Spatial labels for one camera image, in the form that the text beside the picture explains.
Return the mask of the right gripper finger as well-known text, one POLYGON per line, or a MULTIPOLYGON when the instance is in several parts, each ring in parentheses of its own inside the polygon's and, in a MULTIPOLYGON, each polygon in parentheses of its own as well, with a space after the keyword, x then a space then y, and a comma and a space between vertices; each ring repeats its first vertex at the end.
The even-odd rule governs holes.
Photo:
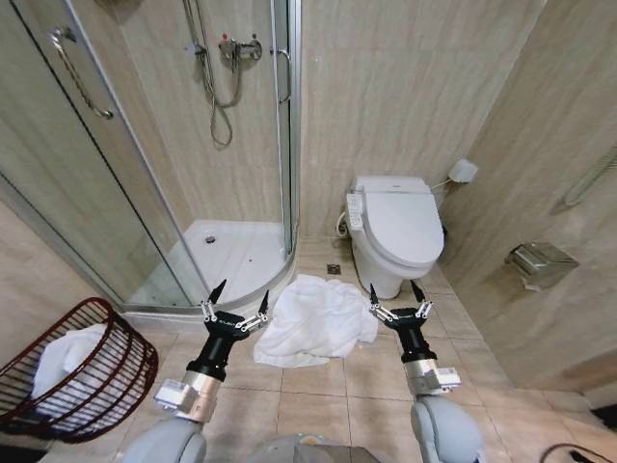
POLYGON ((393 321, 396 315, 385 309, 380 303, 373 285, 370 285, 370 309, 369 311, 381 321, 393 321))
POLYGON ((418 303, 418 307, 416 308, 415 317, 426 319, 433 308, 433 302, 428 300, 423 292, 423 290, 419 287, 416 282, 411 282, 413 294, 418 303))

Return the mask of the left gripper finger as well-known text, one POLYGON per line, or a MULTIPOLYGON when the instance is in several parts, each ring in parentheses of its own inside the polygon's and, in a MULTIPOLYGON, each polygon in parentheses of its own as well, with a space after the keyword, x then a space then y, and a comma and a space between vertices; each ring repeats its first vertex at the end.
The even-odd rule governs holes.
POLYGON ((240 331, 243 333, 252 333, 265 326, 268 322, 268 309, 269 291, 266 291, 257 313, 239 323, 240 331))
POLYGON ((208 298, 205 301, 200 302, 200 308, 201 308, 204 322, 209 322, 209 321, 215 322, 217 320, 214 307, 219 297, 221 296, 226 283, 227 283, 227 280, 223 279, 216 287, 212 289, 208 298))

